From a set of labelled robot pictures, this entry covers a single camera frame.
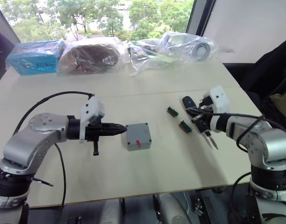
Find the silver robotic arm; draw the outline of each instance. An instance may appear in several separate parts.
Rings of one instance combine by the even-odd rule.
[[[247,149],[251,162],[246,196],[249,223],[286,223],[286,133],[261,120],[241,138],[257,119],[226,114],[229,100],[220,86],[204,95],[199,108],[189,99],[185,97],[183,103],[200,132],[225,132]]]
[[[94,141],[94,155],[98,155],[99,136],[126,131],[122,125],[101,123],[104,114],[100,101],[91,97],[82,108],[81,119],[41,113],[8,141],[0,161],[0,224],[19,223],[29,186],[52,145],[68,139],[90,140]]]

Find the electronic component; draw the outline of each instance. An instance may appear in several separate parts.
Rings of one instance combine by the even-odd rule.
[[[167,108],[167,112],[174,118],[176,116],[178,116],[178,112],[176,110],[174,110],[173,108],[171,108],[170,106]]]
[[[128,150],[147,149],[151,146],[151,134],[148,123],[126,125]]]
[[[182,122],[180,122],[180,124],[178,125],[182,130],[184,130],[184,132],[186,134],[190,133],[192,130],[191,128],[184,122],[184,120]]]

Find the plastic bag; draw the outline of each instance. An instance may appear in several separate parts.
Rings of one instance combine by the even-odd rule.
[[[127,62],[126,46],[117,37],[96,37],[67,44],[58,71],[67,73],[101,73],[117,70]]]
[[[175,59],[160,54],[160,39],[146,39],[128,43],[131,62],[137,71],[131,76],[145,69],[163,68],[170,65]]]
[[[63,40],[18,43],[6,58],[6,69],[12,65],[21,75],[56,72],[64,48]]]
[[[149,68],[204,62],[217,50],[217,44],[211,39],[176,32],[167,32],[161,39],[130,41],[128,46],[136,70],[131,76]]]

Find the table surface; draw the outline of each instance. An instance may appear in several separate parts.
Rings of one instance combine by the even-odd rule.
[[[186,134],[178,124],[185,120],[191,127],[181,99],[195,101],[210,88],[221,85],[231,102],[231,112],[259,115],[258,109],[218,61],[171,70],[146,71],[129,77],[118,74],[72,76],[44,74],[21,77],[9,70],[0,82],[0,159],[23,114],[41,98],[59,91],[89,91],[105,105],[103,122],[123,125],[149,123],[150,149],[128,151],[126,134],[101,137],[99,156],[92,156],[92,143],[77,140],[61,143],[66,175],[65,203],[138,196],[233,184],[249,172],[248,155],[240,151],[224,133],[213,133],[219,150],[195,129]],[[85,96],[60,96],[38,107],[32,115],[53,112],[79,117]],[[166,109],[173,107],[178,117]],[[49,187],[33,182],[28,203],[32,207],[61,203],[62,168],[57,150],[52,147],[35,175],[54,184]]]

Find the red sticker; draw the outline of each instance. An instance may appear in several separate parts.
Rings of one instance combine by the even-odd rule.
[[[139,140],[136,140],[136,143],[137,143],[138,148],[141,148],[141,143],[140,143],[140,141],[139,141]]]

